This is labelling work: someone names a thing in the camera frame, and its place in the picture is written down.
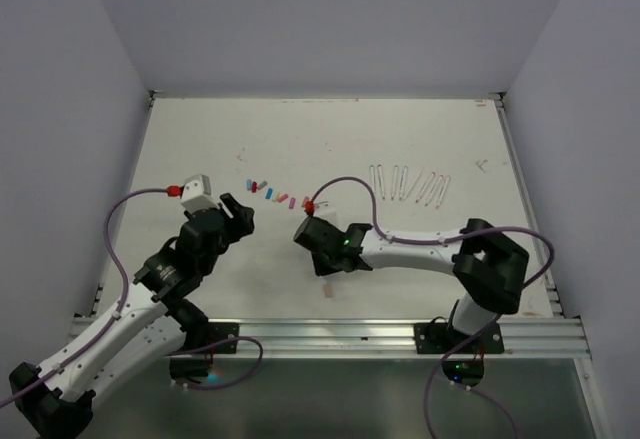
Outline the light blue pen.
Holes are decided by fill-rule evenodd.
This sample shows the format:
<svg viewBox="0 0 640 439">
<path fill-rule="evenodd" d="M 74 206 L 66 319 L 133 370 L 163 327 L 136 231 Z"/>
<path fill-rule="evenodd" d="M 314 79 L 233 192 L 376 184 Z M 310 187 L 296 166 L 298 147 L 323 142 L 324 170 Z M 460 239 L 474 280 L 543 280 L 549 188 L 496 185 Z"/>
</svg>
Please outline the light blue pen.
<svg viewBox="0 0 640 439">
<path fill-rule="evenodd" d="M 376 195 L 378 190 L 377 167 L 374 164 L 371 164 L 368 168 L 368 172 L 371 189 L 373 194 Z"/>
</svg>

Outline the grey pen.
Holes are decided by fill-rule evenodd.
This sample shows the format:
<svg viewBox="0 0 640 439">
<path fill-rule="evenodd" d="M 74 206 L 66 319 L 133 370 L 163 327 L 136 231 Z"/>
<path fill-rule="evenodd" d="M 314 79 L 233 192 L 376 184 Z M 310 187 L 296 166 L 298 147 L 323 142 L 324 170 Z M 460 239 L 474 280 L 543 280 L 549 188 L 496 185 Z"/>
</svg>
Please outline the grey pen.
<svg viewBox="0 0 640 439">
<path fill-rule="evenodd" d="M 400 169 L 399 169 L 399 166 L 396 164 L 394 165 L 392 170 L 392 180 L 391 180 L 391 190 L 390 190 L 391 201 L 394 201 L 397 196 L 398 187 L 399 187 L 399 177 L 400 177 Z"/>
</svg>

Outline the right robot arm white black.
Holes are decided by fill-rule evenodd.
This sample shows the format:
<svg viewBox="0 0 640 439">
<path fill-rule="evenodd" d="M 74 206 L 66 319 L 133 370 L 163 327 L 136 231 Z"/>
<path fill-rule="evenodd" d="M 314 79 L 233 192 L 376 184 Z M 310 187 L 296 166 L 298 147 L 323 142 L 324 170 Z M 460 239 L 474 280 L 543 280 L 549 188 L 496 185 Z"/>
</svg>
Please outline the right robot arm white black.
<svg viewBox="0 0 640 439">
<path fill-rule="evenodd" d="M 316 275 L 401 268 L 452 276 L 465 290 L 449 317 L 445 338 L 451 348 L 468 351 L 481 339 L 481 328 L 497 316 L 519 310 L 529 253 L 482 219 L 443 232 L 378 230 L 353 223 L 342 231 L 329 221 L 309 216 L 293 242 L 310 252 Z"/>
</svg>

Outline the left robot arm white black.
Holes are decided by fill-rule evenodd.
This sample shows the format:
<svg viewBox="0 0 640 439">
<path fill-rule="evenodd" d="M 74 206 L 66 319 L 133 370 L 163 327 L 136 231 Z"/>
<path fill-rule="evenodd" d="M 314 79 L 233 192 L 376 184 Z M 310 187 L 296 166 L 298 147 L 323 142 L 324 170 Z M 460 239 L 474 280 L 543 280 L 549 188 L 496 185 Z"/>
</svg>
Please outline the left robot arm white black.
<svg viewBox="0 0 640 439">
<path fill-rule="evenodd" d="M 120 297 L 59 352 L 39 364 L 23 362 L 9 375 L 14 404 L 42 438 L 76 438 L 94 417 L 98 400 L 163 356 L 212 355 L 241 341 L 214 334 L 208 317 L 188 300 L 231 245 L 253 234 L 254 210 L 231 194 L 180 197 L 186 216 L 179 233 L 150 256 Z"/>
</svg>

